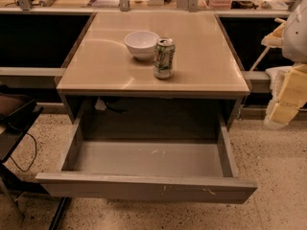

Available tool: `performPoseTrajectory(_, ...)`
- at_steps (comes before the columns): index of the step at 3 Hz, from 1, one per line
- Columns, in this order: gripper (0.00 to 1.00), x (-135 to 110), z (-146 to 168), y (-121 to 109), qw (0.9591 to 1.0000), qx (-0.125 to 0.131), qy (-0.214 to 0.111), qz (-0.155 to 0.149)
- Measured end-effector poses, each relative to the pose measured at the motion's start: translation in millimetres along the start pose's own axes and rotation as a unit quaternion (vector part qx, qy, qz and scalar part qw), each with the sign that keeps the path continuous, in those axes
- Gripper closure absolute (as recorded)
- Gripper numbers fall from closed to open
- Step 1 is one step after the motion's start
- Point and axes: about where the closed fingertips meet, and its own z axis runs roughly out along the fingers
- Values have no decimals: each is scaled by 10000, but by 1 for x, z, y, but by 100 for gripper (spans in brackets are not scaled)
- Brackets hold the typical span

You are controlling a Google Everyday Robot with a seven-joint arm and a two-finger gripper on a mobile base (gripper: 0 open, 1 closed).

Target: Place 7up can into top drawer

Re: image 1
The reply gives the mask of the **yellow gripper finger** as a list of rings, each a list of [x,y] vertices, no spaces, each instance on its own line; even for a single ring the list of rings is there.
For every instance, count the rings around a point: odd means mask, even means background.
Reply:
[[[263,37],[261,44],[266,47],[281,48],[286,21],[281,18],[275,18],[274,21],[278,23],[278,26],[271,33]]]
[[[276,72],[272,82],[272,99],[266,109],[264,124],[280,129],[289,124],[307,103],[307,65],[296,63]]]

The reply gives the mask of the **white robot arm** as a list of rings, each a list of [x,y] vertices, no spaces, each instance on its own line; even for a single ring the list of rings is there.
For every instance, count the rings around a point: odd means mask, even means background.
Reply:
[[[287,126],[307,103],[307,0],[302,0],[261,44],[281,48],[282,56],[294,63],[288,71],[278,70],[271,84],[272,99],[264,123],[279,129]]]

